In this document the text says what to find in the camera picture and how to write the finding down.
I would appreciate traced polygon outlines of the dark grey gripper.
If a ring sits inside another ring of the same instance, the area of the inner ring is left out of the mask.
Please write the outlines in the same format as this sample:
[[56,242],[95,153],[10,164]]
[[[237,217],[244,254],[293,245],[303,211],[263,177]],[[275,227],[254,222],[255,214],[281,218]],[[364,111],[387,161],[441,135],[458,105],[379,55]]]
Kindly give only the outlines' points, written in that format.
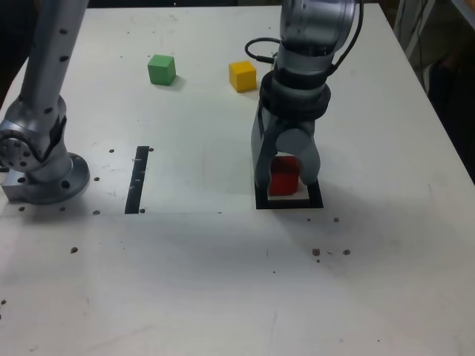
[[313,137],[305,132],[315,130],[315,121],[314,117],[273,115],[263,105],[258,106],[252,126],[251,151],[254,181],[259,189],[269,187],[270,166],[277,151],[298,160],[303,184],[311,185],[318,180],[320,155]]

